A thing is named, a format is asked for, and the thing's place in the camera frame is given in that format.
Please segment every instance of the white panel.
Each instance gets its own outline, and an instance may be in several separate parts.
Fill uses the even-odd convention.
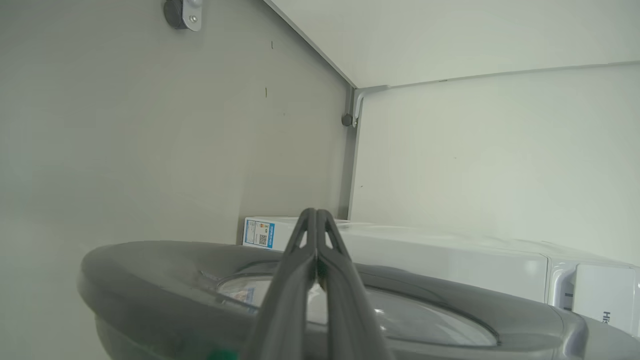
[[[360,88],[640,60],[640,1],[266,2]]]
[[[640,65],[365,99],[351,220],[550,241],[640,264]]]
[[[637,285],[632,268],[578,265],[573,311],[637,336]]]
[[[247,218],[275,225],[273,248],[284,250],[295,218]],[[539,302],[545,301],[547,258],[506,250],[508,241],[433,229],[339,222],[356,263],[389,266],[414,274],[460,282]],[[255,246],[244,242],[243,245]]]

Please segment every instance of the metal bracket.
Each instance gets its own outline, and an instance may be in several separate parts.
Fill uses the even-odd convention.
[[[182,1],[182,21],[191,31],[200,31],[202,27],[202,0]]]
[[[380,86],[372,86],[370,88],[356,89],[353,92],[353,107],[351,109],[351,113],[353,115],[351,116],[351,119],[350,119],[351,123],[348,124],[349,114],[345,115],[345,117],[342,118],[342,123],[345,126],[349,126],[349,125],[353,127],[358,126],[358,119],[360,118],[360,114],[362,112],[362,101],[364,100],[365,95],[372,94],[374,92],[389,90],[390,88],[391,86],[389,85],[380,85]]]

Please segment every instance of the white appliance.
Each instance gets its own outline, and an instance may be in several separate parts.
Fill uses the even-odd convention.
[[[284,250],[297,217],[248,217],[243,245]],[[640,336],[638,267],[544,241],[337,220],[353,261],[544,302]]]

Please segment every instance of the green object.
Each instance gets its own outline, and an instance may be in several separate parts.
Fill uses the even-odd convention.
[[[231,350],[215,350],[207,356],[207,360],[237,360],[237,358],[237,352]]]

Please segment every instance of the blue label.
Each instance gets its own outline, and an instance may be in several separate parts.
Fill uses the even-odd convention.
[[[253,291],[254,290],[255,290],[255,288],[248,288],[246,290],[246,298],[244,299],[245,303],[253,305]]]
[[[244,242],[272,249],[275,227],[276,225],[270,222],[247,220],[244,224]]]

